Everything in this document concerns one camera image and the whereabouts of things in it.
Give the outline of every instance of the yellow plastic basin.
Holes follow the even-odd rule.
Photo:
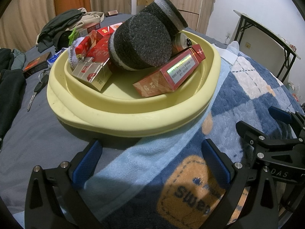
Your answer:
[[[113,74],[101,92],[95,91],[71,76],[65,51],[50,72],[47,98],[51,109],[70,126],[121,137],[156,135],[186,124],[209,104],[221,59],[206,40],[183,32],[200,44],[206,59],[175,92],[140,97],[132,84],[153,68]]]

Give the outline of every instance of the gray bedsheet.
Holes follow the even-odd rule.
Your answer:
[[[131,15],[117,15],[105,18],[103,26],[122,22],[130,17]],[[187,30],[220,48],[226,48],[225,44],[215,39],[189,28]],[[33,47],[26,52],[26,62],[48,51],[54,54],[54,47],[41,54]],[[62,124],[48,104],[46,88],[35,97],[31,110],[27,112],[26,108],[38,82],[38,74],[26,80],[21,109],[4,137],[3,150],[0,153],[0,196],[13,214],[24,210],[26,189],[35,165],[41,165],[44,169],[54,168],[64,160],[70,161],[92,138],[99,138],[104,150],[96,168],[98,172],[139,140],[98,134]]]

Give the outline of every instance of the black foam roller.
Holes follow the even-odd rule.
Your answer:
[[[188,27],[187,22],[170,0],[154,0],[141,12],[156,16],[166,26],[171,38]]]
[[[134,71],[163,65],[170,59],[171,47],[162,22],[149,13],[139,13],[111,35],[109,55],[118,67]]]

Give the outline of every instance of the green clothespin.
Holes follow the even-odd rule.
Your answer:
[[[68,39],[69,39],[69,46],[72,45],[73,41],[78,37],[79,32],[76,32],[76,28],[73,28],[72,33],[69,35]]]

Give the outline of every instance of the orange patch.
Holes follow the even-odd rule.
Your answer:
[[[217,206],[225,190],[220,188],[205,160],[197,155],[185,158],[167,179],[157,203],[157,212],[181,229],[197,229]],[[243,206],[246,195],[239,201]],[[240,213],[237,207],[230,222]]]
[[[203,134],[207,135],[211,132],[212,128],[213,128],[213,118],[212,118],[212,113],[209,112],[204,122],[201,125],[201,129]]]
[[[267,85],[267,90],[270,94],[272,94],[275,97],[275,92],[273,91],[273,89],[271,89],[270,85]]]

